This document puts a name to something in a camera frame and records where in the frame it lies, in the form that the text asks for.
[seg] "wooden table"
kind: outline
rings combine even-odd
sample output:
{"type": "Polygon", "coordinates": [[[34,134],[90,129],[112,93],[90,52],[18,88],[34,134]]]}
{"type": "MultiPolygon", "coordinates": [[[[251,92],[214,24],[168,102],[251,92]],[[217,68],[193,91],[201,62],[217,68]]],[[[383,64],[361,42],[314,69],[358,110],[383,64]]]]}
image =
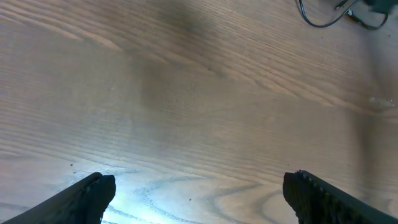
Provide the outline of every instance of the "wooden table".
{"type": "Polygon", "coordinates": [[[398,215],[398,112],[366,164],[352,119],[375,73],[398,100],[396,27],[315,29],[293,0],[1,0],[0,220],[94,171],[116,176],[103,223],[295,223],[297,169],[398,215]]]}

